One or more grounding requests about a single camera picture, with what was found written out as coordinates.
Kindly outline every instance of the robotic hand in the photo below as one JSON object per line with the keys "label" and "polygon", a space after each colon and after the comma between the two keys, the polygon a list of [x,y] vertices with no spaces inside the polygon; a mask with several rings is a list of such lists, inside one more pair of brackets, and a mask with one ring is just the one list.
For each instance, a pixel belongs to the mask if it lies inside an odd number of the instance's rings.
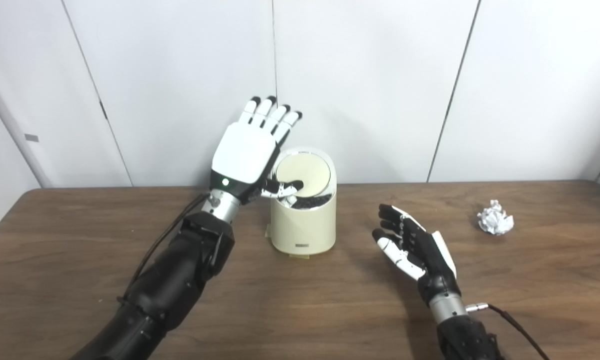
{"label": "robotic hand", "polygon": [[384,253],[412,279],[437,322],[437,337],[446,360],[503,360],[495,335],[487,334],[462,303],[455,264],[439,231],[426,232],[412,216],[380,205],[380,226],[373,238]]}
{"label": "robotic hand", "polygon": [[[210,193],[190,203],[158,239],[119,298],[113,319],[71,359],[146,360],[222,270],[233,248],[231,223],[239,207],[258,196],[283,198],[302,189],[299,180],[268,178],[286,136],[302,117],[288,105],[269,116],[274,104],[272,96],[261,104],[254,97],[229,125],[213,156]],[[191,213],[204,200],[202,210]],[[169,246],[140,274],[160,241],[175,230]]]}
{"label": "robotic hand", "polygon": [[283,183],[268,178],[280,147],[302,113],[275,104],[270,96],[252,98],[240,120],[229,125],[213,155],[211,196],[202,210],[231,223],[240,205],[257,198],[285,198],[302,189],[301,180]]}

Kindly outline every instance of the fingertip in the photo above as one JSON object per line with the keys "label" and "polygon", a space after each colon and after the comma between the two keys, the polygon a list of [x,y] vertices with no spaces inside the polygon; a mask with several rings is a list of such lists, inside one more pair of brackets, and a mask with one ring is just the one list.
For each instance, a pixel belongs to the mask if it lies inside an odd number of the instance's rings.
{"label": "fingertip", "polygon": [[378,242],[378,240],[386,237],[386,232],[384,232],[384,230],[382,230],[381,228],[376,228],[376,230],[373,230],[371,235],[373,235],[373,239],[375,240],[375,242]]}
{"label": "fingertip", "polygon": [[302,180],[295,180],[291,182],[291,185],[297,189],[297,191],[300,191],[304,187],[304,182]]}

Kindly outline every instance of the cable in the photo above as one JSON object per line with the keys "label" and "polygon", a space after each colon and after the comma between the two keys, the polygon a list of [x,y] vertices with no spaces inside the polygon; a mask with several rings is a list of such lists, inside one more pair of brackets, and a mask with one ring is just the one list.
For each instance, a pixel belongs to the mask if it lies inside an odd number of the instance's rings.
{"label": "cable", "polygon": [[498,314],[500,314],[501,317],[504,318],[504,320],[508,321],[508,323],[510,323],[516,330],[518,330],[531,344],[531,346],[533,346],[533,348],[538,351],[538,353],[540,354],[540,356],[544,359],[544,360],[549,360],[549,357],[546,355],[546,353],[544,353],[544,351],[542,351],[542,349],[540,348],[540,346],[538,345],[538,343],[535,342],[535,340],[533,340],[533,338],[531,337],[531,335],[529,335],[529,333],[526,332],[526,330],[524,330],[524,328],[522,327],[522,325],[520,325],[519,323],[517,323],[517,321],[515,321],[515,319],[513,319],[513,317],[508,314],[508,312],[505,312],[504,310],[501,310],[499,307],[497,306],[493,306],[490,303],[484,304],[484,303],[478,303],[475,306],[475,310],[482,310],[484,308],[489,308],[491,310],[494,310],[494,312],[497,312]]}
{"label": "cable", "polygon": [[186,214],[188,214],[191,210],[195,209],[197,207],[197,205],[199,205],[202,201],[206,200],[206,198],[208,198],[208,196],[209,196],[209,193],[199,194],[197,196],[197,198],[195,198],[192,202],[190,202],[188,205],[186,205],[186,207],[182,210],[182,212],[178,215],[178,217],[176,217],[176,219],[174,219],[174,221],[169,225],[169,227],[166,230],[164,230],[162,235],[160,235],[160,237],[155,239],[155,241],[153,242],[153,245],[151,245],[149,250],[146,251],[144,258],[142,259],[142,261],[140,261],[140,264],[138,265],[138,268],[135,270],[135,273],[133,274],[131,281],[126,286],[126,290],[124,290],[124,296],[122,297],[122,299],[126,299],[126,296],[128,296],[129,290],[131,289],[131,285],[133,285],[133,283],[135,283],[135,280],[137,280],[139,278],[140,274],[142,273],[142,270],[144,270],[144,266],[146,266],[146,263],[151,258],[151,255],[153,255],[153,253],[155,253],[155,250],[158,248],[158,246],[160,246],[162,241],[164,241],[164,239],[173,231],[173,229],[176,226],[178,226],[179,222],[182,221],[182,219],[186,216]]}

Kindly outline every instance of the robotic arm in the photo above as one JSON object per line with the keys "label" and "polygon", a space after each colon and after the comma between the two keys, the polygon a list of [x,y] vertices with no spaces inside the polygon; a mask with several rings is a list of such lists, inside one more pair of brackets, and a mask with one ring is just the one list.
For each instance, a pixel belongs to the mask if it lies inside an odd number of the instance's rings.
{"label": "robotic arm", "polygon": [[[210,193],[185,209],[169,246],[134,278],[113,319],[72,360],[146,360],[167,332],[182,323],[206,282],[222,271],[233,248],[231,223],[240,206],[258,196],[283,198],[302,189],[299,180],[268,178],[286,136],[302,117],[288,105],[269,115],[274,104],[272,96],[263,101],[254,97],[229,125],[213,156]],[[202,201],[200,212],[188,214]]]}
{"label": "robotic arm", "polygon": [[380,205],[380,226],[373,238],[391,261],[415,281],[437,323],[440,350],[446,360],[503,360],[496,337],[467,314],[457,284],[455,264],[440,232],[426,230],[412,216]]}

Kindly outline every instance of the robotic finger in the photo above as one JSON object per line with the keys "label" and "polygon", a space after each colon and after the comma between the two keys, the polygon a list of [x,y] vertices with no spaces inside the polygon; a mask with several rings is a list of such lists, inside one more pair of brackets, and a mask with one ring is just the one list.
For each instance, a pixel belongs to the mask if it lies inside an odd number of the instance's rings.
{"label": "robotic finger", "polygon": [[258,109],[253,115],[253,119],[251,120],[250,124],[261,128],[264,120],[268,116],[268,112],[271,111],[271,108],[276,101],[277,100],[275,99],[275,96],[269,96],[260,105],[258,105]]}
{"label": "robotic finger", "polygon": [[265,130],[266,132],[273,133],[273,130],[275,129],[277,124],[279,124],[279,122],[282,120],[282,117],[284,117],[286,115],[286,113],[288,113],[290,111],[291,111],[291,107],[288,105],[282,105],[282,106],[278,107],[277,110],[275,110],[271,114],[271,116],[266,118],[262,129]]}
{"label": "robotic finger", "polygon": [[240,119],[238,120],[238,123],[242,123],[245,125],[250,123],[251,119],[253,119],[253,113],[256,112],[256,108],[258,107],[259,103],[260,103],[260,98],[257,96],[253,96],[253,98],[251,98],[251,100],[244,107],[244,111],[240,115]]}
{"label": "robotic finger", "polygon": [[373,231],[373,239],[378,244],[380,249],[391,259],[391,261],[405,274],[414,280],[419,280],[424,274],[424,263],[409,251],[400,250],[396,240],[399,242],[396,235],[386,234],[380,229]]}
{"label": "robotic finger", "polygon": [[451,253],[444,242],[444,238],[439,231],[429,234],[426,229],[418,223],[410,214],[392,205],[381,204],[379,216],[382,221],[380,226],[387,230],[391,230],[403,238],[403,249],[414,251],[414,254],[420,257],[424,262],[427,262],[428,257],[425,253],[427,246],[423,246],[422,241],[428,241],[433,238],[435,246],[439,250],[446,265],[453,271],[453,275],[457,278],[457,272]]}
{"label": "robotic finger", "polygon": [[297,121],[302,118],[302,113],[299,111],[292,111],[282,119],[280,123],[277,124],[277,128],[275,128],[273,132],[273,137],[277,144],[282,144],[286,140],[286,136],[289,134],[291,128]]}

